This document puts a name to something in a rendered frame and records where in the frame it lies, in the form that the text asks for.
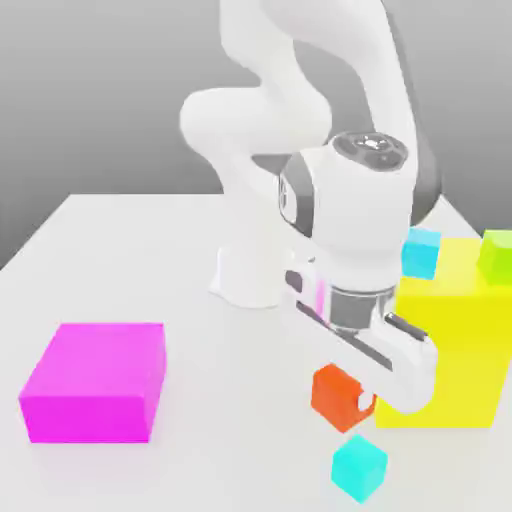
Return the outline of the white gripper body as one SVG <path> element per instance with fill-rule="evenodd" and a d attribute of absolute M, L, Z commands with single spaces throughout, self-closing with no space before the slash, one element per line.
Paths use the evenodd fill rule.
<path fill-rule="evenodd" d="M 426 331 L 392 311 L 391 292 L 333 292 L 322 312 L 313 298 L 294 292 L 297 309 L 320 328 L 330 361 L 404 414 L 431 400 L 435 387 L 437 348 Z"/>

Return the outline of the small turquoise cube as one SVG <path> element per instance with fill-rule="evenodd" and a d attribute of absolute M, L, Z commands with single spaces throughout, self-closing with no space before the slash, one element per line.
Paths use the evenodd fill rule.
<path fill-rule="evenodd" d="M 387 466 L 387 453 L 356 434 L 334 453 L 331 480 L 362 504 L 384 482 Z"/>

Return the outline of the large yellow box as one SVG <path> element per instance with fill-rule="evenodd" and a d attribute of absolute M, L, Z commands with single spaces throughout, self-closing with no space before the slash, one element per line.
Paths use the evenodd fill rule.
<path fill-rule="evenodd" d="M 405 415 L 379 399 L 379 428 L 488 428 L 512 358 L 512 279 L 490 282 L 477 266 L 481 241 L 441 240 L 435 278 L 404 277 L 396 313 L 426 331 L 438 350 L 435 390 Z M 497 249 L 512 276 L 512 249 Z"/>

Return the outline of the small light blue cube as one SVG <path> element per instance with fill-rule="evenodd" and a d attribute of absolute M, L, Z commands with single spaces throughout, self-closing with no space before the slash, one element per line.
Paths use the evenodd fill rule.
<path fill-rule="evenodd" d="M 411 228 L 402 249 L 402 275 L 433 280 L 436 273 L 441 234 L 421 228 Z"/>

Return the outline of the small green cube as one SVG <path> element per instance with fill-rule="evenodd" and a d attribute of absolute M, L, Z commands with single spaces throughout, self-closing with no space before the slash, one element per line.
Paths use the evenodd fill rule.
<path fill-rule="evenodd" d="M 477 266 L 492 285 L 512 285 L 512 230 L 486 230 Z"/>

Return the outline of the small orange cube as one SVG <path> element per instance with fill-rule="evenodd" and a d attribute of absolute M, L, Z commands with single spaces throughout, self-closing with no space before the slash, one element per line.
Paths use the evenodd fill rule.
<path fill-rule="evenodd" d="M 313 375 L 311 406 L 339 432 L 346 433 L 369 417 L 375 409 L 358 409 L 361 384 L 334 364 L 328 364 Z"/>

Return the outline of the large magenta box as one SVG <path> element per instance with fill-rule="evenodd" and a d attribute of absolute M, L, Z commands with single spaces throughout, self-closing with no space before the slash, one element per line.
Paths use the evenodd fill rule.
<path fill-rule="evenodd" d="M 33 443 L 147 443 L 167 366 L 161 323 L 63 323 L 19 404 Z"/>

